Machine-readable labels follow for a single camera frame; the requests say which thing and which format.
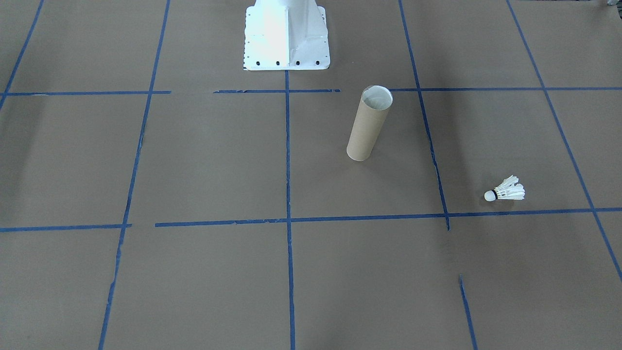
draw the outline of blue tape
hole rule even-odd
[[[104,349],[104,342],[106,340],[106,332],[108,331],[108,321],[110,319],[110,309],[112,308],[112,304],[113,304],[114,288],[116,286],[116,281],[117,281],[117,277],[119,274],[119,264],[121,263],[121,247],[123,246],[123,241],[125,239],[125,232],[126,232],[128,218],[129,218],[129,209],[132,204],[134,184],[136,182],[138,164],[141,158],[142,139],[145,135],[145,127],[147,125],[147,117],[149,116],[149,107],[151,105],[151,96],[153,96],[154,85],[156,83],[155,80],[156,80],[156,74],[157,74],[157,66],[160,60],[160,52],[162,51],[162,42],[164,41],[164,32],[166,30],[166,22],[169,16],[169,7],[170,7],[170,0],[167,0],[166,8],[164,9],[164,19],[162,20],[162,29],[160,30],[160,39],[158,41],[157,50],[155,52],[154,68],[151,73],[151,83],[149,84],[149,93],[147,94],[145,112],[142,116],[141,133],[140,133],[140,136],[138,137],[138,146],[136,147],[136,157],[134,158],[134,167],[132,169],[132,179],[130,180],[130,183],[129,183],[128,202],[125,208],[125,213],[123,215],[123,226],[121,227],[121,233],[119,235],[119,244],[117,246],[116,260],[114,263],[114,278],[113,278],[113,282],[110,284],[110,289],[108,291],[108,302],[106,304],[106,312],[104,314],[104,321],[101,325],[101,336],[100,336],[100,343],[98,346],[99,350]]]
[[[421,93],[421,85],[419,84],[419,74],[417,73],[417,65],[415,64],[415,56],[412,53],[411,37],[408,34],[408,25],[406,24],[406,16],[404,15],[404,6],[402,0],[399,2],[399,12],[402,16],[402,25],[404,26],[404,35],[406,36],[406,43],[408,44],[408,52],[411,55],[412,73],[415,76],[415,84],[417,85],[417,94],[419,95],[419,104],[421,105],[421,114],[424,119],[425,133],[427,134],[428,141],[430,143],[430,155],[432,156],[432,163],[434,164],[434,170],[436,171],[437,182],[439,183],[440,202],[443,205],[443,213],[445,213],[445,223],[447,224],[447,230],[451,229],[449,222],[449,215],[447,215],[447,203],[445,202],[445,193],[443,192],[443,183],[440,180],[439,165],[436,162],[436,154],[434,153],[434,143],[432,142],[432,133],[430,132],[430,125],[428,124],[427,114],[425,112],[424,97]]]
[[[0,227],[0,232],[31,232],[31,231],[72,231],[96,229],[120,229],[122,224],[115,225],[69,225],[69,226],[30,226],[30,227]]]
[[[547,90],[590,91],[590,90],[622,90],[622,87],[547,87]]]
[[[248,224],[276,224],[287,222],[287,219],[248,219],[248,220],[216,220],[216,221],[185,221],[185,222],[158,222],[154,227],[183,227],[183,226],[217,226],[217,225],[248,225]]]
[[[476,217],[476,216],[504,216],[504,215],[542,215],[542,214],[571,214],[587,213],[591,209],[548,209],[548,210],[516,210],[505,212],[459,212],[449,213],[450,217]]]
[[[168,95],[170,90],[157,90],[154,95]],[[147,95],[149,91],[67,91],[67,92],[10,92],[8,96],[90,96],[90,95]]]
[[[292,193],[290,182],[290,124],[289,124],[289,71],[285,71],[285,179],[287,202],[287,271],[289,276],[289,343],[291,350],[296,349],[296,324],[294,313],[294,256],[292,251]]]
[[[617,208],[596,208],[597,212],[622,212],[622,207]]]
[[[403,214],[403,215],[361,215],[361,216],[297,217],[297,218],[293,218],[292,222],[428,219],[428,218],[434,218],[434,217],[445,217],[445,214]]]
[[[598,212],[622,212],[622,207],[597,208]],[[514,210],[496,212],[449,212],[449,217],[479,217],[479,216],[507,216],[507,215],[552,215],[552,214],[579,214],[591,213],[590,208],[578,209],[544,209],[544,210]],[[400,220],[400,219],[432,219],[445,217],[444,213],[429,214],[398,214],[398,215],[358,215],[358,216],[326,216],[326,217],[291,217],[291,222],[324,222],[324,221],[361,221],[361,220]],[[213,226],[213,225],[244,225],[244,224],[278,224],[287,222],[287,218],[280,219],[244,219],[244,220],[214,220],[214,221],[186,221],[186,222],[158,222],[155,227],[183,227],[183,226]]]
[[[562,141],[564,142],[564,146],[566,147],[566,150],[568,151],[568,155],[570,156],[570,160],[572,162],[572,166],[575,168],[575,172],[577,173],[577,177],[579,178],[579,182],[581,183],[581,187],[583,188],[583,192],[585,193],[585,197],[587,198],[587,201],[588,201],[588,203],[590,205],[590,209],[592,211],[592,214],[594,215],[594,219],[596,220],[596,224],[598,225],[598,229],[600,230],[600,234],[603,237],[603,240],[605,241],[605,245],[607,247],[607,251],[609,251],[609,255],[611,257],[611,261],[613,262],[613,266],[615,267],[616,271],[618,272],[618,277],[620,278],[620,281],[622,281],[622,270],[620,269],[620,265],[618,263],[618,259],[616,258],[616,255],[613,253],[613,249],[611,248],[611,244],[609,243],[609,238],[607,238],[607,234],[605,233],[605,230],[604,230],[603,226],[601,225],[600,218],[598,217],[598,212],[596,211],[596,208],[594,207],[594,203],[592,202],[592,198],[590,197],[590,193],[587,190],[587,186],[585,185],[585,181],[583,180],[583,176],[581,175],[581,171],[579,171],[579,166],[577,164],[577,160],[575,159],[575,156],[572,154],[572,150],[570,149],[570,144],[568,143],[568,139],[566,138],[566,135],[564,133],[564,129],[562,128],[562,124],[559,121],[559,118],[557,117],[557,112],[555,111],[555,108],[553,107],[553,102],[550,99],[549,92],[547,91],[547,88],[544,85],[544,81],[542,79],[542,75],[540,74],[540,71],[538,70],[538,66],[536,65],[536,60],[534,59],[534,56],[531,54],[531,49],[529,48],[529,45],[527,44],[527,40],[525,39],[525,35],[522,32],[520,23],[518,23],[518,18],[516,17],[516,13],[514,13],[514,9],[512,8],[512,4],[510,3],[509,0],[506,0],[506,4],[508,5],[510,13],[512,14],[512,18],[514,19],[514,23],[516,24],[516,28],[518,29],[518,32],[519,32],[519,34],[521,36],[522,43],[525,45],[525,49],[527,50],[527,54],[529,54],[529,59],[531,60],[531,64],[534,66],[534,70],[536,71],[536,76],[538,77],[538,80],[540,81],[540,85],[542,86],[542,89],[544,91],[544,95],[546,97],[547,103],[549,104],[550,111],[553,114],[553,118],[555,119],[555,124],[557,124],[557,129],[559,130],[560,136],[562,137]]]
[[[15,79],[15,74],[17,74],[17,69],[19,68],[19,64],[22,62],[22,58],[24,57],[24,52],[26,52],[26,47],[28,47],[28,43],[30,42],[30,38],[32,37],[32,32],[35,30],[35,26],[37,25],[37,21],[39,20],[39,15],[41,14],[41,8],[43,7],[43,1],[39,1],[39,6],[37,7],[37,12],[35,13],[35,18],[32,20],[32,24],[30,25],[30,30],[28,31],[28,35],[26,36],[26,40],[24,41],[24,45],[22,46],[22,50],[19,52],[17,56],[17,60],[15,61],[15,65],[13,66],[13,71],[11,72],[11,76],[9,77],[9,81],[6,84],[6,88],[4,89],[4,94],[2,98],[0,98],[0,110],[2,110],[2,106],[4,106],[4,101],[6,101],[6,97],[11,90],[11,85],[13,84],[13,80]]]
[[[462,303],[465,306],[466,321],[468,323],[468,331],[471,334],[471,344],[473,350],[477,350],[477,339],[475,339],[475,329],[473,328],[473,320],[471,319],[471,309],[468,306],[467,294],[465,293],[465,285],[460,274],[460,294],[462,294]]]
[[[471,87],[471,88],[421,88],[425,92],[443,91],[541,91],[538,87]]]
[[[341,92],[340,89],[301,89],[301,90],[217,90],[213,93],[322,93],[322,92]]]

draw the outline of shuttlecock cork base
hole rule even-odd
[[[484,193],[484,199],[493,202],[497,199],[512,199],[520,201],[525,198],[525,188],[518,183],[518,177],[512,175],[495,187],[493,190]]]

